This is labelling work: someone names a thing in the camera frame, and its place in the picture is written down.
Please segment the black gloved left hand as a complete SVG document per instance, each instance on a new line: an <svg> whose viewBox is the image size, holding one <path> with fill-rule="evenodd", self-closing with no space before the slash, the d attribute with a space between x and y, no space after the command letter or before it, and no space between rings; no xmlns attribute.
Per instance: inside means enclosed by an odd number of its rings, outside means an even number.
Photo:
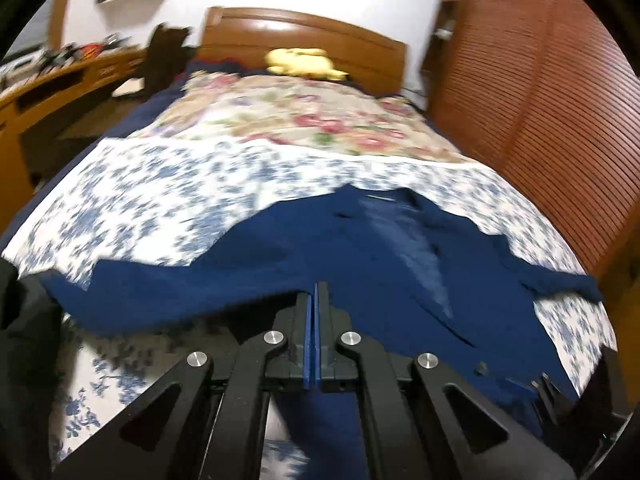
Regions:
<svg viewBox="0 0 640 480"><path fill-rule="evenodd" d="M62 309L38 278L1 261L1 477L49 479L49 417Z"/></svg>

